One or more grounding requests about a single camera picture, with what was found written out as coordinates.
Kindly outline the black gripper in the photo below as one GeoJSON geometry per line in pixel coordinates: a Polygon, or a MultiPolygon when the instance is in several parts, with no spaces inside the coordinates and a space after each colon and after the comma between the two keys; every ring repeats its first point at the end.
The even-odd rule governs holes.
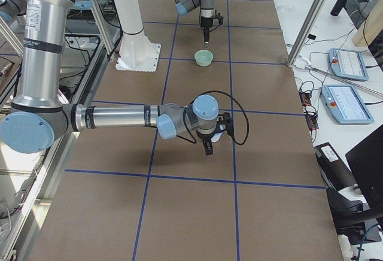
{"type": "Polygon", "coordinates": [[[201,17],[200,18],[200,26],[203,30],[204,35],[204,47],[209,47],[209,33],[210,28],[213,26],[213,18],[212,17],[201,17]]]}
{"type": "Polygon", "coordinates": [[[213,146],[212,146],[212,141],[211,138],[214,136],[215,133],[217,132],[211,132],[211,133],[202,133],[200,131],[197,131],[197,136],[202,140],[205,154],[207,156],[213,155],[213,146]]]}

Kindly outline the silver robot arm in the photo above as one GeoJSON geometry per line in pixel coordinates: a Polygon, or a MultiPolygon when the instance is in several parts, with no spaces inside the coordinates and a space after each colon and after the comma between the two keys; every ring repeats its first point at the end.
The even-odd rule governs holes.
{"type": "MultiPolygon", "coordinates": [[[[27,0],[23,63],[20,89],[11,102],[11,112],[1,122],[1,139],[20,153],[37,153],[69,132],[116,126],[157,128],[163,139],[179,138],[196,130],[205,154],[213,154],[212,139],[220,130],[218,102],[202,93],[191,104],[90,106],[95,93],[89,92],[85,105],[61,103],[58,99],[60,68],[65,44],[68,11],[80,1],[27,0]]],[[[205,47],[209,44],[212,21],[220,18],[214,0],[175,0],[179,15],[200,7],[200,25],[205,47]]],[[[117,70],[154,72],[160,44],[151,43],[144,33],[138,0],[115,0],[121,24],[122,44],[117,70]]]]}
{"type": "Polygon", "coordinates": [[[218,21],[219,27],[223,24],[223,16],[215,9],[215,0],[175,0],[175,7],[180,16],[185,16],[187,13],[199,8],[199,26],[203,31],[203,44],[207,48],[210,41],[210,33],[215,29],[212,29],[214,20],[218,21]]]}

